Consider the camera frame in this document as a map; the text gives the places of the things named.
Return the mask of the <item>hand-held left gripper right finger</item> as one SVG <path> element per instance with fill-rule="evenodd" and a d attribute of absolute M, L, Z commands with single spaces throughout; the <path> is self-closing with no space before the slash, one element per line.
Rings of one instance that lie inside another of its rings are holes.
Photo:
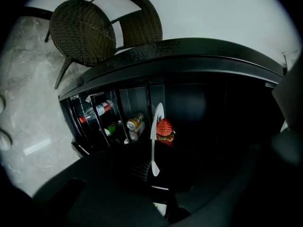
<path fill-rule="evenodd" d="M 170 200 L 179 227 L 303 227 L 303 135 L 285 130 L 250 147 L 226 186 L 191 214 Z"/>

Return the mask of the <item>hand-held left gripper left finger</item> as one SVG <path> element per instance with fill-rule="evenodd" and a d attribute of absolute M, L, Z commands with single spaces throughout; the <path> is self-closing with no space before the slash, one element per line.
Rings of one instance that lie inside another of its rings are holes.
<path fill-rule="evenodd" d="M 111 152 L 83 157 L 52 177 L 33 196 L 51 217 L 69 227 L 164 227 L 148 196 L 116 180 Z"/>

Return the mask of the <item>white round plate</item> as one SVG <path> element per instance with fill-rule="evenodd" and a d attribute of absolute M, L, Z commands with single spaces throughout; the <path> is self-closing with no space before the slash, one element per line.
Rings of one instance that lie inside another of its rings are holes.
<path fill-rule="evenodd" d="M 154 119 L 151 126 L 151 170 L 155 177 L 157 177 L 160 173 L 160 170 L 155 162 L 155 140 L 156 140 L 156 125 L 159 120 L 164 118 L 164 108 L 163 104 L 159 103 L 156 107 L 156 111 L 154 114 Z M 154 203 L 154 206 L 156 209 L 160 212 L 162 216 L 165 216 L 167 205 L 160 204 L 160 203 Z"/>

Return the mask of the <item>black mini fridge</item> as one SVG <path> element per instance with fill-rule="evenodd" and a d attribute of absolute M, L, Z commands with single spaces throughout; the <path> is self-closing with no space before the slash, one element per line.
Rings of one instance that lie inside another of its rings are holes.
<path fill-rule="evenodd" d="M 138 193 L 176 194 L 180 202 L 217 195 L 242 165 L 250 147 L 279 134 L 283 111 L 275 100 L 276 63 L 247 47 L 215 39 L 183 38 L 133 48 L 82 74 L 60 97 L 83 157 L 111 152 L 116 180 Z M 101 116 L 96 105 L 111 100 Z M 174 140 L 155 140 L 156 107 L 173 127 Z M 96 119 L 81 123 L 93 108 Z M 143 113 L 145 129 L 131 142 L 127 121 Z M 116 123 L 115 133 L 104 131 Z"/>

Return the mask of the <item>green bottle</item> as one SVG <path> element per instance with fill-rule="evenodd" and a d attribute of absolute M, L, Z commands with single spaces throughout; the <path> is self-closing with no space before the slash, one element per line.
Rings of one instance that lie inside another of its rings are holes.
<path fill-rule="evenodd" d="M 104 128 L 107 137 L 112 136 L 116 131 L 116 123 L 112 122 L 106 128 Z"/>

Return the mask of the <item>white red drink can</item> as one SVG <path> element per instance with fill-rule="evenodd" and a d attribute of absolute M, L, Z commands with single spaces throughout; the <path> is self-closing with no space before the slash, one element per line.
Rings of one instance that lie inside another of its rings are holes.
<path fill-rule="evenodd" d="M 136 142 L 145 129 L 145 123 L 141 122 L 134 130 L 129 130 L 131 142 Z"/>

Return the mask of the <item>orange drink can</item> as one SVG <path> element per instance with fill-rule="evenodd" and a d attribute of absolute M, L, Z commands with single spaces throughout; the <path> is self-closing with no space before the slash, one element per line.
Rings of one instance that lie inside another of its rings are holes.
<path fill-rule="evenodd" d="M 133 118 L 129 119 L 126 123 L 128 129 L 135 130 L 138 125 L 143 121 L 144 114 L 139 112 Z"/>

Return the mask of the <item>clear bottle red cap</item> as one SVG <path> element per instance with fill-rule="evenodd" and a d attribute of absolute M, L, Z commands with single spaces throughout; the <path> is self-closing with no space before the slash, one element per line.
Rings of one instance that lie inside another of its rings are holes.
<path fill-rule="evenodd" d="M 108 112 L 113 107 L 113 103 L 111 100 L 107 100 L 105 102 L 102 102 L 99 105 L 96 105 L 96 111 L 97 115 L 101 116 L 104 113 Z M 79 117 L 79 120 L 81 123 L 85 123 L 87 121 L 95 120 L 96 114 L 93 108 L 88 109 L 83 116 Z"/>

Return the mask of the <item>black wicker chair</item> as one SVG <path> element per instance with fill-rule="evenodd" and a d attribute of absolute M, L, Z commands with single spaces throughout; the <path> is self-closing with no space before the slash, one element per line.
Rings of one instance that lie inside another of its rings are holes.
<path fill-rule="evenodd" d="M 52 13 L 45 37 L 65 57 L 57 77 L 58 88 L 73 63 L 94 67 L 120 50 L 163 39 L 159 15 L 149 0 L 129 0 L 140 9 L 109 20 L 92 1 L 67 0 Z"/>

